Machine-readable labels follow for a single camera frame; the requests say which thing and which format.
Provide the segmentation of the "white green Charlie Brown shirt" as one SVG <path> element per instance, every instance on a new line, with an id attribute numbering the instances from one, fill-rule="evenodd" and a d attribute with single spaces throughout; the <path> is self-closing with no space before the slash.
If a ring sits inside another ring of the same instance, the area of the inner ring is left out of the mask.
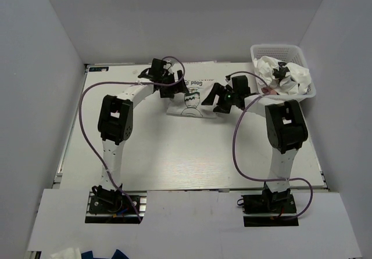
<path id="1" fill-rule="evenodd" d="M 186 80 L 185 84 L 188 93 L 176 94 L 170 100 L 166 114 L 178 117 L 217 118 L 212 106 L 202 105 L 214 85 L 214 79 Z"/>

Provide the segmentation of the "pink t shirt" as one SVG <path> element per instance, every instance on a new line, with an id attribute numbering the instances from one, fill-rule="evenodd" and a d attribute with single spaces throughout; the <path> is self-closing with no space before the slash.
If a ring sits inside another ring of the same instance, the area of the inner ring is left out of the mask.
<path id="1" fill-rule="evenodd" d="M 278 95 L 278 93 L 270 87 L 264 87 L 261 91 L 264 95 Z"/>

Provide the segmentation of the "white t shirt black print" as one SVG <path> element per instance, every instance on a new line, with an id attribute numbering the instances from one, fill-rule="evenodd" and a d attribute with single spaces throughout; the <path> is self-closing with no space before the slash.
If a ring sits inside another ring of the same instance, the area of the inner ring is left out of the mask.
<path id="1" fill-rule="evenodd" d="M 312 83 L 309 69 L 296 63 L 286 63 L 269 56 L 253 59 L 254 72 L 260 92 L 270 87 L 280 96 L 305 95 Z"/>

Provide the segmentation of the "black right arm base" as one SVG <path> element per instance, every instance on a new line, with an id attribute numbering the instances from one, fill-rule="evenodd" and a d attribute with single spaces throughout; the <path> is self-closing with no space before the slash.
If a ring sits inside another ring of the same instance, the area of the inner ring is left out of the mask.
<path id="1" fill-rule="evenodd" d="M 286 227 L 299 226 L 297 209 L 292 194 L 283 202 L 275 202 L 269 208 L 262 195 L 242 195 L 237 200 L 237 206 L 242 208 L 244 227 Z"/>

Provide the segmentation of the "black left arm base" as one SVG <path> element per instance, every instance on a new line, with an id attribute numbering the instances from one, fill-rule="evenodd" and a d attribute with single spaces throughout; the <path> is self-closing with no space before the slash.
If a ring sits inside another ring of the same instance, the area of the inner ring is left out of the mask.
<path id="1" fill-rule="evenodd" d="M 146 197 L 93 186 L 85 214 L 86 224 L 140 224 L 145 213 Z"/>

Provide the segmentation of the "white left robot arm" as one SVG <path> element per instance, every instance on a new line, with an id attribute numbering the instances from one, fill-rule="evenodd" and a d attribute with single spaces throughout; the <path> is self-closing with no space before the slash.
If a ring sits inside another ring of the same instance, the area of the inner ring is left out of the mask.
<path id="1" fill-rule="evenodd" d="M 100 188 L 108 191 L 122 188 L 123 149 L 133 131 L 136 106 L 157 91 L 161 98 L 174 98 L 178 93 L 188 92 L 184 81 L 185 67 L 182 66 L 174 73 L 173 65 L 167 60 L 153 59 L 151 67 L 139 74 L 134 85 L 130 85 L 122 93 L 103 98 L 98 120 L 104 161 Z"/>

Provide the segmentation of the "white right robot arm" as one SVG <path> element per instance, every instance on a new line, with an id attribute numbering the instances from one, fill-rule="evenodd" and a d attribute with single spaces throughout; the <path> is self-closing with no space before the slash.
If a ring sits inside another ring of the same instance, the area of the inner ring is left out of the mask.
<path id="1" fill-rule="evenodd" d="M 289 193 L 289 180 L 294 158 L 308 139 L 308 130 L 296 100 L 275 100 L 251 92 L 248 78 L 232 77 L 226 85 L 214 83 L 209 94 L 201 102 L 213 106 L 215 113 L 228 114 L 233 106 L 250 111 L 266 120 L 266 130 L 272 147 L 271 166 L 262 197 L 263 207 L 271 212 L 284 204 L 281 194 Z"/>

